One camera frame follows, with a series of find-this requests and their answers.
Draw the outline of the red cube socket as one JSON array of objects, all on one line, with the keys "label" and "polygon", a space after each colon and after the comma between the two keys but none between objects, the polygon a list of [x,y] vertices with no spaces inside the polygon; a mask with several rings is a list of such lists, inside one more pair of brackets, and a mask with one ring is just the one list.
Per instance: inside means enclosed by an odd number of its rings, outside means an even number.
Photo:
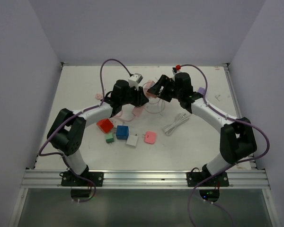
[{"label": "red cube socket", "polygon": [[114,127],[113,123],[108,118],[97,122],[97,126],[103,133],[109,133]]}]

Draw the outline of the purple power strip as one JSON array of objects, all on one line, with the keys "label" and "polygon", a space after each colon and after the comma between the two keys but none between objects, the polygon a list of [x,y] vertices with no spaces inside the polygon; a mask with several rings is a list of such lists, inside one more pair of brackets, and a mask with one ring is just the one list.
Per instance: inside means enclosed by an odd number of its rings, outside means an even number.
[{"label": "purple power strip", "polygon": [[206,90],[205,90],[205,88],[203,88],[203,87],[199,87],[199,89],[198,89],[197,92],[200,93],[200,94],[203,95],[203,96],[206,95]]}]

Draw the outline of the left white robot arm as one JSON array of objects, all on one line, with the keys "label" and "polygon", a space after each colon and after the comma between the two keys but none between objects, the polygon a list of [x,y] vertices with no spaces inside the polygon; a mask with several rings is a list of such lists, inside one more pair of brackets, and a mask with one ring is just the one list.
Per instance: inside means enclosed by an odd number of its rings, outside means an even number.
[{"label": "left white robot arm", "polygon": [[77,185],[85,185],[89,180],[88,165],[80,153],[84,131],[87,127],[111,118],[121,112],[124,105],[141,107],[149,99],[143,87],[130,86],[126,80],[117,80],[113,90],[108,92],[100,104],[82,110],[70,111],[62,109],[55,118],[46,137],[46,143],[58,150]]}]

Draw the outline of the pink power strip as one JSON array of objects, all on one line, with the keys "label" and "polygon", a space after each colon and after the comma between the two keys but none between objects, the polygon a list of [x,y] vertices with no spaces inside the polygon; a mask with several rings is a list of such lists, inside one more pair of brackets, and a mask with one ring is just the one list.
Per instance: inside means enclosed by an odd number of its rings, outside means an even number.
[{"label": "pink power strip", "polygon": [[147,90],[154,85],[153,80],[148,80],[142,87],[139,89],[139,96],[137,106],[134,106],[132,110],[132,114],[135,117],[140,117],[143,110],[145,109],[145,105],[149,102],[150,94],[148,94]]}]

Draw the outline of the coral plug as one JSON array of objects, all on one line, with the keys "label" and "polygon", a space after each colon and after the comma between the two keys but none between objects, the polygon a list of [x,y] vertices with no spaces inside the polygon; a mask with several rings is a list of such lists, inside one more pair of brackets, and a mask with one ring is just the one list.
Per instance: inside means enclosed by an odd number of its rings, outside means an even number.
[{"label": "coral plug", "polygon": [[157,139],[157,133],[153,131],[147,131],[145,134],[143,134],[144,142],[147,144],[154,144]]}]

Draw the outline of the green plug adapter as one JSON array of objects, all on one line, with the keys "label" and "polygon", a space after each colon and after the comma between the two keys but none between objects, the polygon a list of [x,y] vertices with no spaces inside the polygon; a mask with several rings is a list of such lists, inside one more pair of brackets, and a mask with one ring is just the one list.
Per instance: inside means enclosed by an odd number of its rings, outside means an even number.
[{"label": "green plug adapter", "polygon": [[105,134],[105,141],[107,144],[113,143],[115,141],[113,133]]}]

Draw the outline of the blue cube plug adapter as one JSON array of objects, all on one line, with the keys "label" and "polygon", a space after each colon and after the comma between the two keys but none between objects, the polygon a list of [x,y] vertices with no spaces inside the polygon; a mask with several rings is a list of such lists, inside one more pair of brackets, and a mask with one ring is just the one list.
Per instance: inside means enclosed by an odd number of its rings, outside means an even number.
[{"label": "blue cube plug adapter", "polygon": [[129,136],[129,128],[126,125],[118,125],[116,128],[116,138],[118,140],[127,140]]}]

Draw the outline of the white charger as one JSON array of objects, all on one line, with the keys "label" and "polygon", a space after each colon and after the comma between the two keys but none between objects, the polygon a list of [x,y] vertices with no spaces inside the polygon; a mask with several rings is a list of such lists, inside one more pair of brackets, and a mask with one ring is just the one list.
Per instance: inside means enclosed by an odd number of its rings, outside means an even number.
[{"label": "white charger", "polygon": [[129,135],[126,141],[126,145],[132,148],[136,148],[137,142],[138,142],[138,136],[137,134],[135,135]]}]

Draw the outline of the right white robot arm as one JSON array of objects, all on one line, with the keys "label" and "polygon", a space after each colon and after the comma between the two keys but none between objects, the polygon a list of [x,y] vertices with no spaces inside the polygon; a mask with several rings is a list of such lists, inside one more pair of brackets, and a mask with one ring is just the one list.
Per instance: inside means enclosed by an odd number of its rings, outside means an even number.
[{"label": "right white robot arm", "polygon": [[202,167],[199,177],[205,185],[218,181],[218,172],[237,163],[257,150],[257,144],[250,121],[247,118],[239,122],[229,120],[225,113],[219,115],[204,101],[204,95],[194,91],[188,73],[177,73],[173,78],[162,75],[147,92],[164,101],[177,99],[180,106],[194,114],[220,134],[220,153]]}]

